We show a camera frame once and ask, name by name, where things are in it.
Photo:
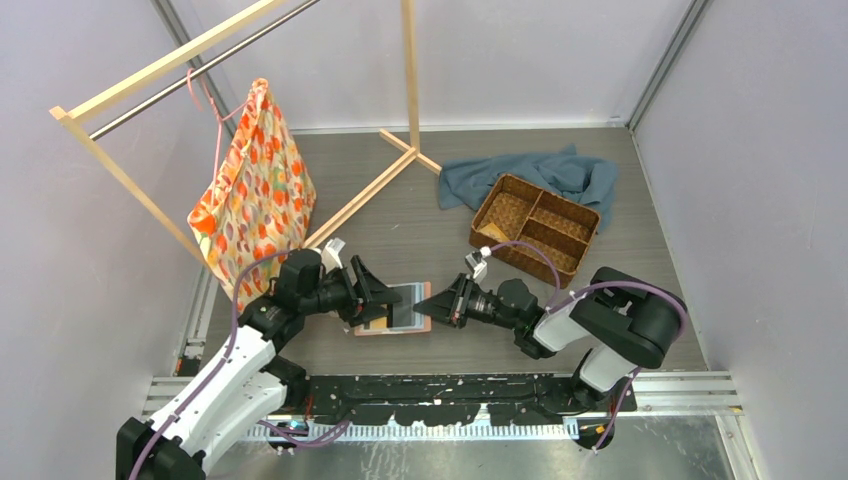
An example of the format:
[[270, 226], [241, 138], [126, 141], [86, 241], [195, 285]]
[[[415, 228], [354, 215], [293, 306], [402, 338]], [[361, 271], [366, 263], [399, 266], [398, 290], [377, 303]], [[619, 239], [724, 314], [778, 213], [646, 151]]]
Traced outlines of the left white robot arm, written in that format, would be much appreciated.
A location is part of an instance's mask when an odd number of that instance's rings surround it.
[[129, 418], [116, 439], [118, 479], [204, 479], [249, 428], [280, 411], [298, 412], [311, 385], [305, 369], [281, 357], [311, 315], [334, 312], [351, 327], [387, 315], [401, 295], [353, 256], [325, 270], [314, 249], [277, 251], [246, 266], [235, 285], [275, 259], [265, 291], [234, 305], [230, 334], [190, 383], [147, 420]]

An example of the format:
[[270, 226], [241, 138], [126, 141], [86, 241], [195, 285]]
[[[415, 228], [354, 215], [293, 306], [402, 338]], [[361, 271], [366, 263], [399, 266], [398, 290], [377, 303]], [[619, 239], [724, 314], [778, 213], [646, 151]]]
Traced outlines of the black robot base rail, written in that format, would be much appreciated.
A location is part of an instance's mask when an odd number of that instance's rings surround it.
[[325, 425], [466, 426], [483, 412], [498, 427], [553, 425], [566, 416], [610, 417], [627, 381], [598, 395], [569, 374], [314, 375], [308, 392], [277, 412]]

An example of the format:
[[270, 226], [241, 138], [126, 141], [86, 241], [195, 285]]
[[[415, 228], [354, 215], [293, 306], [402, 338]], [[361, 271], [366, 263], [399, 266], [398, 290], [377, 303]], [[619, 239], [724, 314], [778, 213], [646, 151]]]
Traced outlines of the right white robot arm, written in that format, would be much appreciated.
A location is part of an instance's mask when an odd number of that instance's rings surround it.
[[570, 344], [592, 337], [599, 343], [573, 374], [571, 397], [584, 410], [596, 410], [624, 377], [659, 368], [685, 327], [689, 312], [676, 295], [611, 267], [555, 306], [543, 306], [520, 279], [486, 291], [478, 278], [492, 251], [483, 247], [466, 257], [470, 272], [445, 290], [415, 304], [432, 320], [461, 329], [470, 320], [495, 325], [514, 335], [528, 357], [554, 356]]

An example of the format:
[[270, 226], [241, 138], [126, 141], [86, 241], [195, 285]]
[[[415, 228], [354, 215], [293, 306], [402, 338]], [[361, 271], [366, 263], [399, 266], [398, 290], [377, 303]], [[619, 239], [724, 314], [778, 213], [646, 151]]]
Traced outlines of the yellow credit card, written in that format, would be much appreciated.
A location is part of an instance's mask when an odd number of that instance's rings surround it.
[[390, 327], [389, 319], [387, 317], [381, 317], [361, 325], [360, 331], [362, 334], [381, 334]]

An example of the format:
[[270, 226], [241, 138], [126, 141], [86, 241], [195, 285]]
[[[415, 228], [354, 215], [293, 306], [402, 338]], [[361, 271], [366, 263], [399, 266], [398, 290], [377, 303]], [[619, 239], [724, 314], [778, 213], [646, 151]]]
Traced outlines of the orange credit card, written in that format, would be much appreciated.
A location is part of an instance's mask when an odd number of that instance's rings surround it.
[[500, 229], [495, 223], [488, 223], [484, 225], [479, 232], [486, 237], [494, 239], [498, 243], [509, 241], [508, 235]]

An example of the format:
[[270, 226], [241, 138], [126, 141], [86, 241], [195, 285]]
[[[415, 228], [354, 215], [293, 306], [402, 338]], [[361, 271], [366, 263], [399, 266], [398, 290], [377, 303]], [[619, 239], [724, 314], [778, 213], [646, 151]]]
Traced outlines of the woven wicker divided basket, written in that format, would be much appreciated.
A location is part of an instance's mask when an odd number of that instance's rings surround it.
[[473, 217], [469, 244], [494, 247], [481, 234], [495, 223], [509, 244], [494, 257], [550, 285], [566, 287], [576, 276], [597, 234], [601, 216], [589, 207], [505, 174]]

